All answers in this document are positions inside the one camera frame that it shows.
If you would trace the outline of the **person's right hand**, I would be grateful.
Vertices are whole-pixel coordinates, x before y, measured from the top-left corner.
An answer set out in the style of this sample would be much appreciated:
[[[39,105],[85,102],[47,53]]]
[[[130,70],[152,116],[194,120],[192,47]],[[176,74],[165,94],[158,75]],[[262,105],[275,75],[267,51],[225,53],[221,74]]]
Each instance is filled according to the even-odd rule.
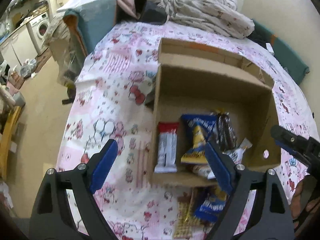
[[[318,209],[319,181],[307,175],[298,183],[290,204],[296,234],[306,227]]]

